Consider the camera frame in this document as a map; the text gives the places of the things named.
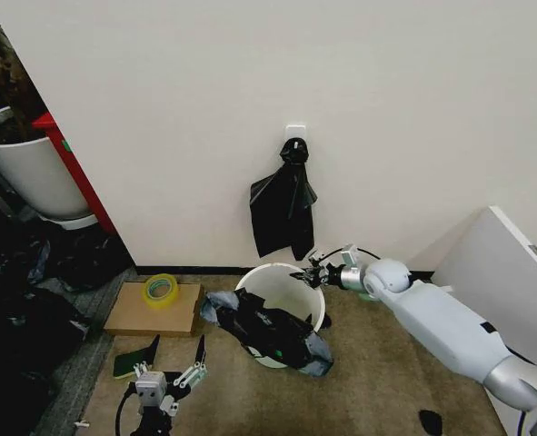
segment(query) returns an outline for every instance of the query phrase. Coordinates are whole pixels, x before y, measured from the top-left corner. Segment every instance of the brown carpet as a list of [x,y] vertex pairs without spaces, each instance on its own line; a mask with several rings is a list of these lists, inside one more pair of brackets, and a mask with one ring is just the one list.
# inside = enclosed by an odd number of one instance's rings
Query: brown carpet
[[[230,290],[237,277],[183,276],[207,291]],[[249,356],[227,332],[200,322],[205,333],[207,378],[181,401],[174,436],[420,435],[418,410],[438,411],[448,436],[503,436],[482,388],[449,373],[380,303],[325,290],[333,327],[322,332],[335,364],[322,379],[291,369],[272,370]],[[114,434],[114,416],[127,381],[112,377],[116,354],[144,347],[152,338],[116,337],[104,362],[78,436]],[[154,367],[183,371],[198,338],[162,339]],[[139,422],[138,400],[124,407],[122,434]]]

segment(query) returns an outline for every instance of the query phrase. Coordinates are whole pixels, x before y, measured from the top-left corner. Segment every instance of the black cloth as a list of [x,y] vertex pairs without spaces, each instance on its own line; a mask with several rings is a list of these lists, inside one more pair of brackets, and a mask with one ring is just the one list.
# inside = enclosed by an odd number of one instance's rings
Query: black cloth
[[333,366],[328,344],[311,324],[282,309],[264,308],[264,299],[245,288],[207,293],[200,314],[231,333],[246,350],[253,347],[261,356],[305,374],[322,377]]
[[250,189],[254,239],[260,257],[290,246],[300,261],[314,247],[311,206],[317,199],[304,168],[306,142],[289,139],[280,156],[284,165]]

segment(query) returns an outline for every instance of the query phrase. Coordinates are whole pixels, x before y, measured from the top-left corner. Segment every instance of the black baseboard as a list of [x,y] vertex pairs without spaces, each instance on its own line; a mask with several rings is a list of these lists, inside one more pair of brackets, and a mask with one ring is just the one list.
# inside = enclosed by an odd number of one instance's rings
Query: black baseboard
[[[240,266],[136,266],[139,275],[154,274],[202,274],[202,275],[245,275],[253,267]],[[412,276],[416,280],[429,282],[432,278],[433,271],[412,271]]]

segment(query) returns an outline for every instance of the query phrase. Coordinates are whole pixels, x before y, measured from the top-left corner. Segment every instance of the red panel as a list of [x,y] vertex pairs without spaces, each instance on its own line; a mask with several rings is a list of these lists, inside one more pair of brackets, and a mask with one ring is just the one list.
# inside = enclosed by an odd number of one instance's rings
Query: red panel
[[65,163],[66,168],[72,175],[73,179],[75,179],[78,189],[80,189],[80,192],[86,199],[90,210],[92,213],[94,213],[94,216],[96,216],[99,224],[106,232],[115,234],[116,229],[114,228],[113,222],[108,216],[108,213],[106,213],[106,210],[99,200],[98,195],[96,195],[93,186],[86,178],[86,174],[76,160],[75,154],[70,150],[70,147],[68,147],[67,142],[58,129],[58,126],[56,125],[52,115],[49,112],[46,112],[40,118],[35,120],[32,123],[32,126],[35,129],[45,131],[48,138],[50,138],[50,141],[52,141],[54,148],[62,158],[62,161]]

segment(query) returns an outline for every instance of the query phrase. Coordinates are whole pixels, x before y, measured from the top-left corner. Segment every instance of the gray floor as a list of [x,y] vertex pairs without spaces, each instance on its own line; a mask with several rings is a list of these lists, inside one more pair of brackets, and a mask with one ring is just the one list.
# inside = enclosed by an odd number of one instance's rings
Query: gray floor
[[100,289],[83,293],[64,291],[56,279],[38,285],[63,295],[92,323],[86,341],[53,374],[56,397],[38,422],[36,435],[69,436],[75,433],[74,422],[82,416],[104,358],[113,343],[113,337],[103,331],[104,322],[113,307],[121,283],[135,277],[134,270],[129,269]]

